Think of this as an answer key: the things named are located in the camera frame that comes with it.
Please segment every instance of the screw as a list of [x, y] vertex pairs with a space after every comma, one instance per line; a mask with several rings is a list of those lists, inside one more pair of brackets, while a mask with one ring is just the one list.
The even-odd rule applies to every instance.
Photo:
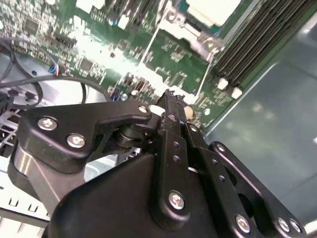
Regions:
[[85, 146], [85, 139], [80, 134], [71, 134], [67, 138], [67, 143], [73, 148], [82, 148]]
[[195, 132], [197, 131], [197, 128], [194, 125], [190, 125], [189, 127], [191, 128], [192, 131], [195, 131]]
[[171, 192], [168, 196], [168, 200], [173, 208], [177, 210], [182, 210], [185, 206], [184, 199], [178, 192]]
[[51, 118], [42, 118], [38, 121], [38, 126], [43, 130], [54, 130], [57, 127], [57, 122]]
[[139, 110], [142, 113], [147, 113], [148, 112], [148, 110], [144, 106], [139, 106]]
[[292, 225], [292, 227], [298, 232], [298, 233], [301, 233], [302, 230], [301, 228], [299, 227], [299, 225], [292, 219], [289, 220], [290, 224]]
[[219, 149], [220, 151], [224, 152], [224, 147], [223, 147], [222, 145], [217, 144], [217, 147], [218, 147], [218, 149]]
[[289, 230], [289, 227], [288, 227], [288, 225], [287, 225], [287, 223], [286, 223], [286, 221], [284, 221], [282, 218], [278, 218], [277, 219], [277, 221], [278, 221], [278, 223], [279, 223], [279, 225], [282, 227], [282, 229], [283, 230], [285, 230], [286, 232], [289, 232], [290, 230]]
[[176, 117], [174, 115], [168, 115], [168, 118], [171, 119], [172, 121], [177, 121]]
[[241, 215], [237, 215], [236, 216], [236, 222], [239, 226], [239, 228], [245, 232], [245, 233], [249, 233], [250, 232], [250, 225], [248, 223], [248, 221]]

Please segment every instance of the metal bracket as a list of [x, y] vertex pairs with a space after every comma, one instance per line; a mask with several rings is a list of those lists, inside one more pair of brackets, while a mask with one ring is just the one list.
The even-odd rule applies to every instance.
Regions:
[[240, 194], [240, 199], [244, 201], [249, 215], [254, 217], [260, 232], [269, 234], [270, 237], [298, 237], [299, 234], [305, 236], [305, 229], [297, 218], [225, 145], [215, 141], [209, 149], [219, 155], [222, 164], [235, 179], [236, 193]]
[[186, 141], [180, 129], [185, 112], [171, 92], [166, 92], [158, 105], [165, 113], [158, 129], [150, 211], [159, 226], [176, 230], [185, 225], [191, 212]]
[[83, 170], [90, 156], [106, 153], [99, 147], [107, 145], [115, 129], [147, 123], [151, 116], [144, 104], [133, 101], [36, 108], [21, 118], [17, 138], [26, 153], [73, 174]]

